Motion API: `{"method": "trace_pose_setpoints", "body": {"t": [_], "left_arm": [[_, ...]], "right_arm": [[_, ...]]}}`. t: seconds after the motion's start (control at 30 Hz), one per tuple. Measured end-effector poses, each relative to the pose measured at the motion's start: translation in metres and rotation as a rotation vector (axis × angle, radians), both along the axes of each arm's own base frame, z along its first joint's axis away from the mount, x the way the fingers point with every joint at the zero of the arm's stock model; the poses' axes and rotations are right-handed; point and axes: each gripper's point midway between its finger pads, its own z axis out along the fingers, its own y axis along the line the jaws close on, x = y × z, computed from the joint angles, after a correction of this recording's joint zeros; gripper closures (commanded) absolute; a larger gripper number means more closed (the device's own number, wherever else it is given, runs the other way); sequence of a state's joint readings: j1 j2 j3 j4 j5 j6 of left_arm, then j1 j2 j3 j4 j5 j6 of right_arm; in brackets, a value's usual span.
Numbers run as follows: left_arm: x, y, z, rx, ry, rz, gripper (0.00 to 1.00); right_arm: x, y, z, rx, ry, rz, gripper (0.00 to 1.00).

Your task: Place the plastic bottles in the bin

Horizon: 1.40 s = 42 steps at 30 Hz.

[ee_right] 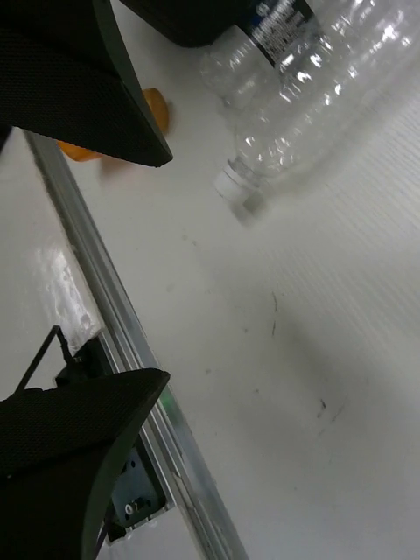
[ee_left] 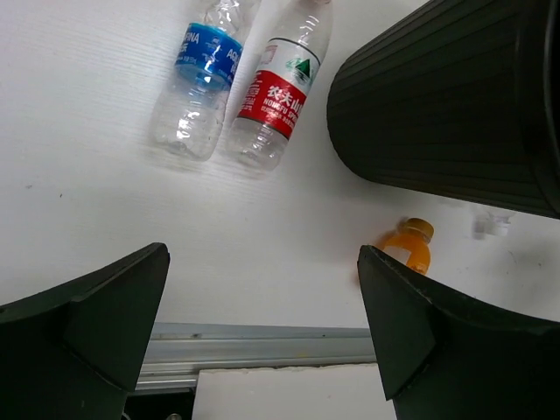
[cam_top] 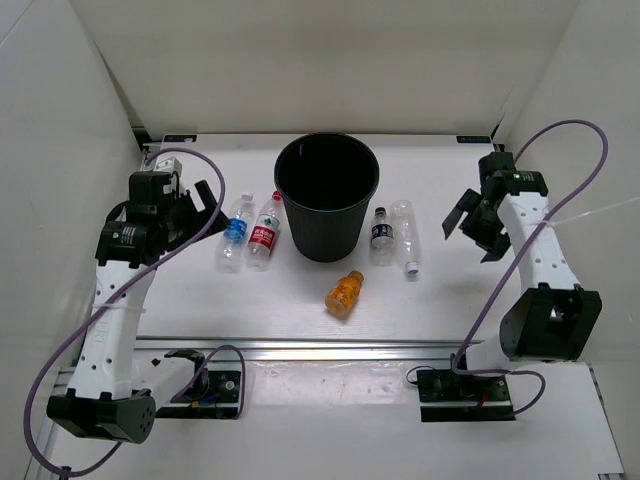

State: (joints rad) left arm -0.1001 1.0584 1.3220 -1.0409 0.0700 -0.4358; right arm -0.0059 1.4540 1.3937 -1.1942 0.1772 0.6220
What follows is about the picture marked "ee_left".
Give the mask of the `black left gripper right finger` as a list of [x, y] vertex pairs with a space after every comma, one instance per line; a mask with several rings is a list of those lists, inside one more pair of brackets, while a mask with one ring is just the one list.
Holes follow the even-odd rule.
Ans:
[[372, 246], [360, 289], [400, 419], [556, 419], [559, 325], [479, 301]]

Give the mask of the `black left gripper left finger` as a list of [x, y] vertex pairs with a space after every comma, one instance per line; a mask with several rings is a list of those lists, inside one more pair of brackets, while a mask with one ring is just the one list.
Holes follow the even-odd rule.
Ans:
[[118, 419], [170, 266], [163, 243], [1, 308], [3, 419]]

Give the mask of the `orange juice bottle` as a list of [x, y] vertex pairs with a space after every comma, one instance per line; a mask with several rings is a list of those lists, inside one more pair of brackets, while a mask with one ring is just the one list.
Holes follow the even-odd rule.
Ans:
[[380, 242], [380, 250], [415, 272], [427, 275], [431, 265], [430, 243], [434, 227], [426, 220], [408, 218]]

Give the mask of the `blue label clear bottle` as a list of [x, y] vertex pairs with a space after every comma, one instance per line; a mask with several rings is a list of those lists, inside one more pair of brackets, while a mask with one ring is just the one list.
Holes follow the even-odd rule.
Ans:
[[214, 153], [258, 1], [197, 1], [150, 119], [150, 141], [196, 162]]

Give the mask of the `red label clear bottle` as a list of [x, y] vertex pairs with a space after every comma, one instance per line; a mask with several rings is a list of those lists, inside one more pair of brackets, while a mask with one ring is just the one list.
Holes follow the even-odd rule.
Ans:
[[331, 1], [291, 1], [270, 33], [227, 133], [227, 151], [253, 173], [279, 164], [317, 78], [333, 27]]

